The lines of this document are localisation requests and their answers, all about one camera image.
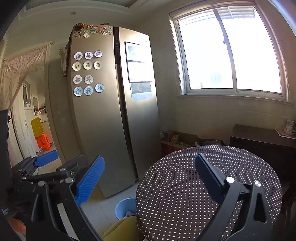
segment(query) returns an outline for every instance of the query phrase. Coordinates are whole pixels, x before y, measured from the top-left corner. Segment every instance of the round table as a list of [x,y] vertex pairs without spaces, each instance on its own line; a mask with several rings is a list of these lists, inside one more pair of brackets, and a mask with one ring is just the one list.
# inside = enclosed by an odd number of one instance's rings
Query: round table
[[[282,189],[274,170],[260,157],[229,146],[199,146],[175,151],[146,172],[136,194],[137,226],[149,241],[195,240],[215,214],[218,204],[209,196],[194,167],[202,153],[225,176],[262,183],[272,223],[281,210]],[[230,235],[242,201],[237,202],[222,237]]]

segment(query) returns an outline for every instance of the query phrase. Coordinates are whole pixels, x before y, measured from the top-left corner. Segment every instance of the white door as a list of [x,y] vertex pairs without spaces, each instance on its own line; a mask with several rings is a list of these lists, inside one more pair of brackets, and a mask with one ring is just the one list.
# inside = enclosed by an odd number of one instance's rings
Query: white door
[[17,94],[17,97],[15,98],[15,101],[12,105],[12,118],[22,154],[25,158],[30,156],[35,157],[36,153],[34,151],[33,143],[29,134],[28,125],[30,125],[30,123],[27,122],[25,115],[22,88]]

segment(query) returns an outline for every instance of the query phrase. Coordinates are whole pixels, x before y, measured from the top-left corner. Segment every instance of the blue bucket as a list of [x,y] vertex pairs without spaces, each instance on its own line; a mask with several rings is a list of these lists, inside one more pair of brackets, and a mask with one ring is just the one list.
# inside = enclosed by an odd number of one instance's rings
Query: blue bucket
[[137,213],[136,198],[129,197],[121,200],[115,207],[115,215],[118,220],[124,218],[127,211],[130,211],[134,214]]

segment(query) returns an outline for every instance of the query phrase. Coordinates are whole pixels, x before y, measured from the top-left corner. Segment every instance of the floor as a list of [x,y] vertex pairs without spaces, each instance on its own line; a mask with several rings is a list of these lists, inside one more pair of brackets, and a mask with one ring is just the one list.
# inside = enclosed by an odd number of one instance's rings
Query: floor
[[[49,151],[56,150],[53,145]],[[38,174],[44,174],[49,172],[55,172],[55,170],[62,165],[60,158],[57,160],[40,167],[38,169]],[[98,186],[95,187],[94,191],[91,194],[91,197],[86,203],[82,204],[82,209],[89,219],[92,226],[98,232],[100,236],[110,228],[113,224],[115,224],[118,219],[115,216],[115,206],[119,201],[128,197],[135,197],[137,191],[138,183],[135,183],[133,186],[119,192],[109,198],[105,198],[99,189]],[[78,240],[71,223],[68,219],[66,211],[64,209],[63,204],[58,204],[58,208],[61,214],[62,221],[64,226],[68,232],[68,235],[72,238]]]

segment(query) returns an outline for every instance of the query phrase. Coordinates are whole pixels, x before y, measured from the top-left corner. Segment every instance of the side-by-side refrigerator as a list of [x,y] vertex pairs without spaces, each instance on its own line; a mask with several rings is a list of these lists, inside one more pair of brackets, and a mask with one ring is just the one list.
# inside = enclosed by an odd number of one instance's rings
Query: side-by-side refrigerator
[[89,162],[105,159],[99,187],[108,197],[142,179],[161,156],[149,36],[75,25],[68,69],[76,136]]

